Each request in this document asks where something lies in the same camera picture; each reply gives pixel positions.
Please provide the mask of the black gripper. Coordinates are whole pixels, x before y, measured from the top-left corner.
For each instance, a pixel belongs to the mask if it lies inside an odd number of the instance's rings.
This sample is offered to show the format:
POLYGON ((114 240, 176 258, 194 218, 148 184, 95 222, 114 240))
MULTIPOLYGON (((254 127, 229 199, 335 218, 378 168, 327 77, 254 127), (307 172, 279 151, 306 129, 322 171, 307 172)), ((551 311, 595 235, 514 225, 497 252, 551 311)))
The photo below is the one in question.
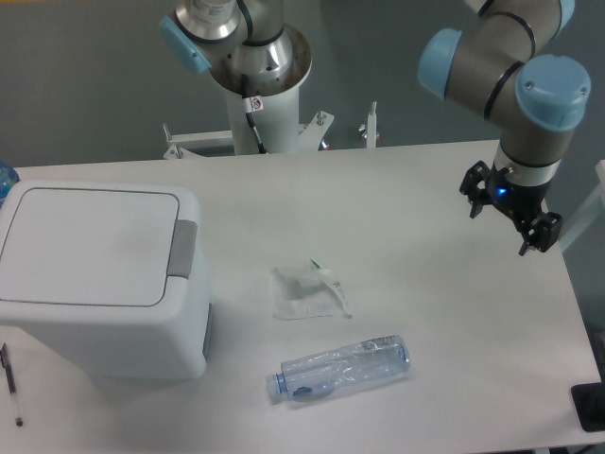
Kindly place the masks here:
POLYGON ((488 169, 483 161, 466 171, 459 192, 471 205, 470 218, 476 218, 485 205, 491 205, 521 233, 520 256, 529 250, 545 253, 557 242, 562 229, 562 216, 542 208, 549 183, 523 186, 511 183, 508 176, 495 165, 488 169))

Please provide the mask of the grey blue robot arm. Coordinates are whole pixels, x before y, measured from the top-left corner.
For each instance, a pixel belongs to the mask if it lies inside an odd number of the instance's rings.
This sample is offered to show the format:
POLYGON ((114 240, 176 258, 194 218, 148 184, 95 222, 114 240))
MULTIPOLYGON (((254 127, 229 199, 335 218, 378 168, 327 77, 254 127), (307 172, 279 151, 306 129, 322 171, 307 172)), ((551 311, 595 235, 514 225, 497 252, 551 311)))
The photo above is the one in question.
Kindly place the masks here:
MULTIPOLYGON (((160 23, 174 56, 193 73, 209 73, 226 94, 238 154, 320 144, 299 123, 312 59, 284 9, 281 1, 181 1, 160 23)), ((543 53, 574 9, 571 1, 478 1, 480 27, 440 30, 419 61, 427 91, 502 131, 493 162, 470 167, 460 192, 473 215, 490 205, 509 218, 524 250, 545 252, 559 238, 562 218, 542 203, 591 92, 580 63, 543 53)))

